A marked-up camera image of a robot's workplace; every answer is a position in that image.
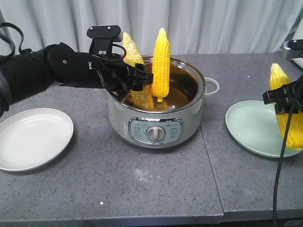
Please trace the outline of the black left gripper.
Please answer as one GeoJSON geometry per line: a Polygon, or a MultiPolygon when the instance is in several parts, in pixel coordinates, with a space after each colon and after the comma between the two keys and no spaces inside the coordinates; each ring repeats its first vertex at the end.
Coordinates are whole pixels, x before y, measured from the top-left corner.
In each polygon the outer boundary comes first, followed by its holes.
{"type": "Polygon", "coordinates": [[[153,82],[153,74],[145,71],[144,64],[127,65],[123,55],[114,53],[106,56],[85,52],[77,52],[77,55],[81,57],[84,69],[78,72],[75,87],[104,88],[112,92],[129,89],[142,91],[153,82]]]}

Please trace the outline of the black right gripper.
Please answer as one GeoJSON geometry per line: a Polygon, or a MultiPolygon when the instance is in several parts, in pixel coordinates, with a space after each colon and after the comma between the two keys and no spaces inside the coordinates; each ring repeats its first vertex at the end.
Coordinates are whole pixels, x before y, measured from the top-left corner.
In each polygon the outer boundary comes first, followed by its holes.
{"type": "Polygon", "coordinates": [[[264,104],[274,104],[276,114],[289,114],[294,98],[293,113],[299,114],[300,109],[303,108],[303,76],[295,82],[284,84],[279,88],[268,90],[263,94],[264,104]]]}

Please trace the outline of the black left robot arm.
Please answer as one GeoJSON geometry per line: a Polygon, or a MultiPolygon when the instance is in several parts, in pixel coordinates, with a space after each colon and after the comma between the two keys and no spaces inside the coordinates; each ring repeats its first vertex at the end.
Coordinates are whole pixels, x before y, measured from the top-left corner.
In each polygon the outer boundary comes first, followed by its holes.
{"type": "Polygon", "coordinates": [[[63,87],[102,88],[121,101],[131,90],[152,84],[153,74],[142,63],[131,66],[120,55],[114,58],[75,52],[64,43],[37,52],[0,59],[0,112],[15,103],[46,91],[54,82],[63,87]]]}

